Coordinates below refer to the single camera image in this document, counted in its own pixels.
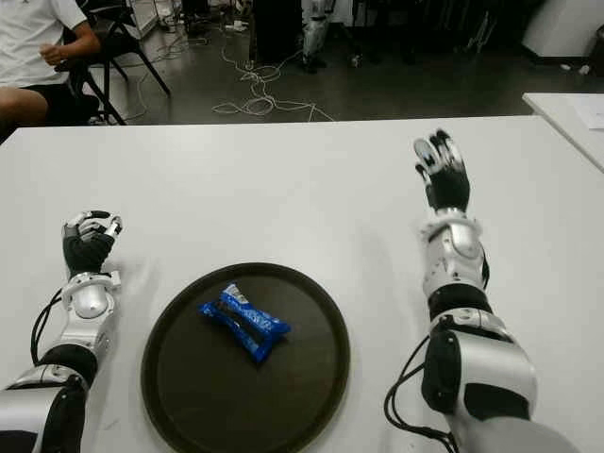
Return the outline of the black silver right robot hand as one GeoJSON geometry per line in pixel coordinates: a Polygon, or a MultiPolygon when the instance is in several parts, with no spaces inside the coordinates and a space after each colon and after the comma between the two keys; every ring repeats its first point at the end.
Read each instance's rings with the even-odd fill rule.
{"type": "Polygon", "coordinates": [[[457,145],[442,129],[413,142],[415,170],[425,185],[428,204],[435,210],[466,212],[471,186],[457,145]]]}

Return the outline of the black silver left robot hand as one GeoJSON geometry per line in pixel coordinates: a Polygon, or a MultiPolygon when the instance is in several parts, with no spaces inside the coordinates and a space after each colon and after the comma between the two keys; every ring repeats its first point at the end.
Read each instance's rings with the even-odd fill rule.
{"type": "Polygon", "coordinates": [[[62,227],[62,253],[68,278],[99,274],[122,230],[122,218],[104,210],[83,210],[67,221],[62,227]]]}

